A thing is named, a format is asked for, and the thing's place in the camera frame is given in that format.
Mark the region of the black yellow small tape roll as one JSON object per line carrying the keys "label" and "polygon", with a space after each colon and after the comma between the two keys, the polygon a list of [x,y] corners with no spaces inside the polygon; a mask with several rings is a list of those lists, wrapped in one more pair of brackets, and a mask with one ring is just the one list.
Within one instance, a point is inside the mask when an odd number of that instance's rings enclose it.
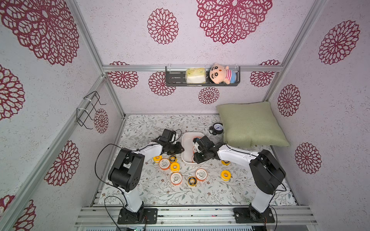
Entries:
{"label": "black yellow small tape roll", "polygon": [[171,156],[169,156],[169,162],[170,162],[170,163],[175,163],[175,162],[177,162],[177,157],[176,157],[176,155],[171,155]]}

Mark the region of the white plastic storage box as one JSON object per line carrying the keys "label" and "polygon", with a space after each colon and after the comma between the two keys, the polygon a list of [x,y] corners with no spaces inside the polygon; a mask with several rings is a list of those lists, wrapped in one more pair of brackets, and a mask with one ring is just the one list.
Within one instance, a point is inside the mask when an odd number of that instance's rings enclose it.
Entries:
{"label": "white plastic storage box", "polygon": [[202,138],[203,136],[204,134],[200,132],[186,132],[182,135],[181,145],[184,151],[181,154],[181,158],[185,164],[198,165],[193,161],[195,147],[193,140],[195,138]]}

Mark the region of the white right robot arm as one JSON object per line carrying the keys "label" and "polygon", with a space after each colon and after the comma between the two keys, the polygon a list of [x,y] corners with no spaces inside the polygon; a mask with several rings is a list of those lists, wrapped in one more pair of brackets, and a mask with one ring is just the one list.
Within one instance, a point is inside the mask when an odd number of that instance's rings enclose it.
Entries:
{"label": "white right robot arm", "polygon": [[223,142],[215,144],[207,136],[194,138],[193,143],[196,150],[193,159],[198,164],[218,159],[250,168],[257,190],[248,208],[234,211],[236,222],[278,222],[270,203],[277,188],[283,184],[286,172],[270,151],[247,152]]}

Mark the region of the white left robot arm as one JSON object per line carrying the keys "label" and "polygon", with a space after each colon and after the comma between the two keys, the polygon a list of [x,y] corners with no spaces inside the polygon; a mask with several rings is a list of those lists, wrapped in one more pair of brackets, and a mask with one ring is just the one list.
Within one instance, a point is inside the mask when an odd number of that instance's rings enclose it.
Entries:
{"label": "white left robot arm", "polygon": [[120,211],[118,224],[144,224],[148,217],[154,217],[154,210],[145,209],[137,186],[139,184],[145,161],[161,157],[162,154],[176,155],[184,151],[178,141],[177,131],[165,129],[159,137],[148,145],[130,150],[120,148],[109,173],[111,186],[121,191],[124,202]]}

